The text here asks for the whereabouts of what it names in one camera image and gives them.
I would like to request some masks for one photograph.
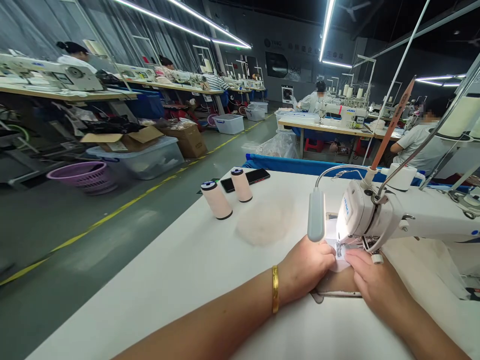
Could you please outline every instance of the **black phone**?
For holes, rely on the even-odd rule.
[[[258,183],[259,181],[268,179],[270,177],[270,174],[265,169],[257,169],[257,170],[253,170],[245,173],[246,173],[246,179],[248,180],[248,183],[250,185]],[[235,191],[234,183],[232,182],[231,177],[220,181],[220,183],[227,193],[231,193]]]

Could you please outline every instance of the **bangle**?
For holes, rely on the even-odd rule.
[[[271,268],[271,274],[273,279],[273,304],[271,311],[276,314],[279,312],[279,269],[277,265]]]

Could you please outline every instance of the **hand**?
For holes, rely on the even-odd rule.
[[[280,306],[307,295],[335,263],[335,250],[325,240],[312,242],[305,235],[278,264]]]
[[[345,260],[355,270],[353,280],[368,307],[396,333],[411,326],[420,306],[387,258],[374,264],[366,251],[350,249]]]

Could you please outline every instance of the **concrete floor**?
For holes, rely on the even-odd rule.
[[[270,111],[280,104],[271,103]],[[255,125],[244,120],[245,129]],[[200,184],[245,162],[242,145],[263,143],[277,129],[275,115],[176,174],[118,215],[0,287],[0,359],[21,360],[99,291],[199,197]],[[232,135],[203,133],[213,150]],[[28,191],[1,191],[2,254],[22,269],[178,171],[88,197],[54,181]]]

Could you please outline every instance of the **striped shirt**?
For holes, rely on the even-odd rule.
[[[206,81],[208,82],[208,86],[212,90],[227,90],[229,85],[220,77],[211,75],[211,74],[203,74],[206,77]]]

